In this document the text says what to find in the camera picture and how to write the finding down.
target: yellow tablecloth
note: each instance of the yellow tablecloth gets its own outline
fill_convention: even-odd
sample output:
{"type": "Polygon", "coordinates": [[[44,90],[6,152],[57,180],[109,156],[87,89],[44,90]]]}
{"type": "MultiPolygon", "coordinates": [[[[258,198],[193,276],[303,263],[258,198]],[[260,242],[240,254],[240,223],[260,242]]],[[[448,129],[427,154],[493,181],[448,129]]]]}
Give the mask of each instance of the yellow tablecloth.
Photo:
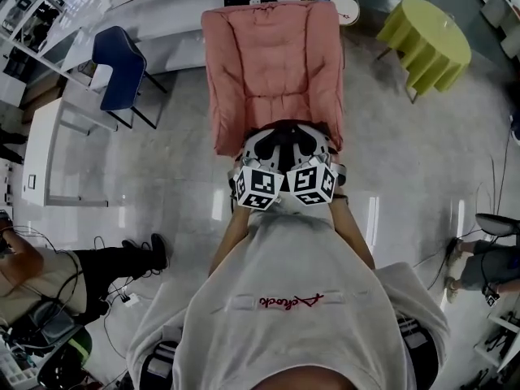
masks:
{"type": "Polygon", "coordinates": [[[445,91],[465,71],[471,49],[464,33],[441,9],[426,0],[403,0],[385,20],[377,39],[404,53],[406,86],[424,94],[445,91]]]}

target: pink armchair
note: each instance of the pink armchair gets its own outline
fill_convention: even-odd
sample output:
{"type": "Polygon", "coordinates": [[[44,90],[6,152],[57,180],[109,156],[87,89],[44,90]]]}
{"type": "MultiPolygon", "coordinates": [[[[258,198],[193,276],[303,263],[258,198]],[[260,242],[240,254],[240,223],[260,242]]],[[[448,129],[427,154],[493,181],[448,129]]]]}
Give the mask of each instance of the pink armchair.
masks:
{"type": "Polygon", "coordinates": [[[251,131],[279,120],[343,139],[343,51],[331,2],[229,6],[202,15],[214,149],[236,156],[251,131]]]}

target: person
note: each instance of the person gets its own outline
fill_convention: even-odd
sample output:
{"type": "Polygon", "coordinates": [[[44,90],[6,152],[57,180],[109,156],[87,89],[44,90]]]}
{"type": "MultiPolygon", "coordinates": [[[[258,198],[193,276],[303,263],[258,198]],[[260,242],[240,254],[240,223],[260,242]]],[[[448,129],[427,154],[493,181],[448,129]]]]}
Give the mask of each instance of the person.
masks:
{"type": "Polygon", "coordinates": [[[18,235],[10,220],[0,220],[0,237],[12,253],[0,258],[0,327],[16,325],[42,297],[56,298],[77,323],[86,325],[108,309],[103,301],[118,278],[138,279],[167,266],[165,245],[151,236],[151,250],[130,240],[122,248],[55,252],[33,247],[18,235]]]}
{"type": "Polygon", "coordinates": [[[520,292],[520,248],[491,244],[478,240],[471,242],[456,241],[448,260],[448,268],[462,258],[463,253],[470,256],[466,260],[460,279],[448,276],[446,279],[446,298],[454,303],[459,290],[482,291],[489,283],[497,294],[520,292]]]}
{"type": "Polygon", "coordinates": [[[193,298],[159,289],[128,350],[136,388],[429,388],[447,320],[409,264],[375,269],[345,199],[237,206],[193,298]]]}
{"type": "Polygon", "coordinates": [[[23,165],[24,158],[11,149],[8,149],[5,144],[24,145],[26,142],[27,136],[18,133],[9,133],[0,128],[0,158],[23,165]]]}

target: white t-shirt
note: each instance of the white t-shirt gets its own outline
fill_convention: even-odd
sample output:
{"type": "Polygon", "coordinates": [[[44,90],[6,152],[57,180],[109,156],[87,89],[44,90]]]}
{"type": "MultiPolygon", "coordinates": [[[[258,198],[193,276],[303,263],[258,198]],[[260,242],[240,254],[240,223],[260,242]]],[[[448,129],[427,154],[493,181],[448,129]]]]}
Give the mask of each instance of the white t-shirt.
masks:
{"type": "MultiPolygon", "coordinates": [[[[0,271],[0,324],[10,326],[41,299],[41,295],[56,297],[63,284],[76,273],[77,264],[81,271],[79,258],[72,252],[55,253],[51,249],[36,248],[44,260],[43,271],[38,277],[27,280],[17,288],[0,271]]],[[[60,300],[64,303],[71,297],[75,280],[71,280],[63,289],[60,300]]],[[[83,275],[78,277],[74,295],[67,303],[72,314],[82,314],[86,311],[87,291],[83,275]]]]}
{"type": "MultiPolygon", "coordinates": [[[[430,331],[442,366],[446,319],[410,266],[371,271],[322,220],[264,214],[189,302],[173,388],[251,389],[297,366],[334,370],[358,389],[408,388],[397,311],[430,331]]],[[[133,379],[174,318],[157,334],[145,317],[128,357],[133,379]]]]}

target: black chair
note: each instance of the black chair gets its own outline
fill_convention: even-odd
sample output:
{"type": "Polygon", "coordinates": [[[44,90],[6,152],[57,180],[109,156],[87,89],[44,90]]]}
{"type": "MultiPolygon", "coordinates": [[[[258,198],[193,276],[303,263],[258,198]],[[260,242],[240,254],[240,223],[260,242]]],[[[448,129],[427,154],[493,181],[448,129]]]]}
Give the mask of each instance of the black chair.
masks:
{"type": "Polygon", "coordinates": [[[132,128],[132,124],[122,120],[114,110],[131,109],[150,127],[157,124],[149,121],[135,106],[139,87],[143,76],[152,81],[164,93],[167,91],[150,74],[146,72],[146,59],[120,26],[112,26],[98,33],[94,38],[92,61],[112,67],[112,76],[106,87],[101,109],[109,115],[132,128]]]}

